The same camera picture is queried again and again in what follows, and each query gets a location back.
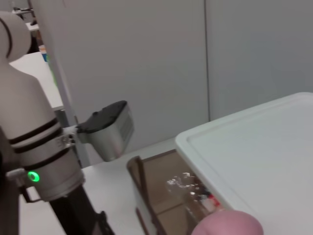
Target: white wall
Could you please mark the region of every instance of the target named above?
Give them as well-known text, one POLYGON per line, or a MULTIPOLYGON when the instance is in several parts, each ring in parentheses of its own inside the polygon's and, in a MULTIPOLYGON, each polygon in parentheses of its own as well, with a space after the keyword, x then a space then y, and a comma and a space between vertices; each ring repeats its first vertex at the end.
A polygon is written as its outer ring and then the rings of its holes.
POLYGON ((213 119, 313 92, 313 1, 208 0, 213 119))
POLYGON ((129 101, 135 124, 129 151, 208 121, 203 0, 33 4, 49 24, 79 121, 129 101))
POLYGON ((12 11, 9 0, 0 0, 0 11, 12 11))

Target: plastic wrapper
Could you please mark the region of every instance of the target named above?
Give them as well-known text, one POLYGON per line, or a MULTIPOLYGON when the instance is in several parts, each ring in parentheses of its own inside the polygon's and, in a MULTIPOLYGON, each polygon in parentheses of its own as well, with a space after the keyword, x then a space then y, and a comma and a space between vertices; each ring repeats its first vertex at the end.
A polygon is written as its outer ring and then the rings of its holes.
POLYGON ((171 195, 182 201, 195 223, 221 209, 219 201, 191 173, 173 177, 166 182, 166 187, 171 195))

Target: metal bracket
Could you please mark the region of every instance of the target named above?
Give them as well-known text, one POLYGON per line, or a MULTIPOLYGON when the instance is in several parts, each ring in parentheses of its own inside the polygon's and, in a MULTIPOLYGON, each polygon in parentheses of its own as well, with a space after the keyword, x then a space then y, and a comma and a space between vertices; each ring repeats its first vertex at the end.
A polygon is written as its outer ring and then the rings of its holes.
POLYGON ((25 201, 27 203, 34 203, 41 201, 41 199, 32 200, 27 192, 27 188, 25 186, 24 177, 26 176, 26 171, 24 168, 18 168, 11 170, 5 174, 6 178, 9 181, 15 181, 17 187, 19 188, 20 194, 23 195, 25 201))

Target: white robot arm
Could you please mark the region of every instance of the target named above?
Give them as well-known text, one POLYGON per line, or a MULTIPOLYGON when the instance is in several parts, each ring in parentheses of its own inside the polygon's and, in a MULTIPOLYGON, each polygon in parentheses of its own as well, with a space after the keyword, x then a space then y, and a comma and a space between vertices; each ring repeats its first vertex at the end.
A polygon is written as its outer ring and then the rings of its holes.
POLYGON ((65 134, 38 80, 10 66, 30 46, 30 33, 16 15, 0 12, 0 126, 20 168, 5 172, 18 182, 27 202, 26 185, 49 202, 67 234, 112 235, 104 213, 97 214, 82 187, 84 175, 72 135, 93 144, 105 161, 120 156, 133 132, 126 101, 112 104, 65 134))

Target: pink object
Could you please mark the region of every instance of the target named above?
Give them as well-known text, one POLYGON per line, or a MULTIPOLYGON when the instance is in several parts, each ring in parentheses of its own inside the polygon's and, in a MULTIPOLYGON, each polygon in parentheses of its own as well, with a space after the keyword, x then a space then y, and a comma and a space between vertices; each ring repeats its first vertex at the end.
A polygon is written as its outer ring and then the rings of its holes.
POLYGON ((263 235, 263 228, 252 215, 241 211, 219 211, 204 218, 192 235, 263 235))

